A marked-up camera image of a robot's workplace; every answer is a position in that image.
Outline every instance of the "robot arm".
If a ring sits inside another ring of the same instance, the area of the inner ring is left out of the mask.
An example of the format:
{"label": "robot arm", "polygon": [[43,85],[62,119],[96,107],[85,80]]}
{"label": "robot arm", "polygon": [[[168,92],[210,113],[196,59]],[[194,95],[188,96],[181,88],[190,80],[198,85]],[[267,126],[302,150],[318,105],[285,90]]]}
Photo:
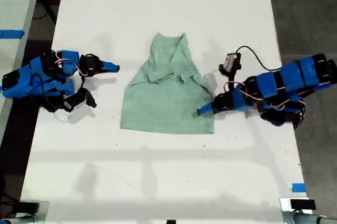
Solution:
{"label": "robot arm", "polygon": [[[30,96],[38,105],[55,112],[59,108],[71,112],[75,106],[86,101],[96,107],[91,93],[83,87],[86,77],[99,73],[117,73],[120,67],[101,61],[93,54],[82,55],[78,52],[53,50],[34,58],[29,65],[14,70],[3,77],[3,95],[7,98]],[[82,85],[75,93],[74,83],[69,78],[76,71],[82,78]]]}
{"label": "robot arm", "polygon": [[227,82],[230,90],[225,90],[212,103],[198,109],[199,115],[228,110],[245,111],[257,106],[262,119],[276,126],[290,121],[296,128],[304,118],[303,98],[337,83],[335,62],[326,60],[324,54],[317,54],[249,77],[234,88],[234,83],[238,83],[234,81],[234,75],[241,69],[240,59],[240,53],[231,53],[225,63],[219,66],[220,72],[230,80]]}

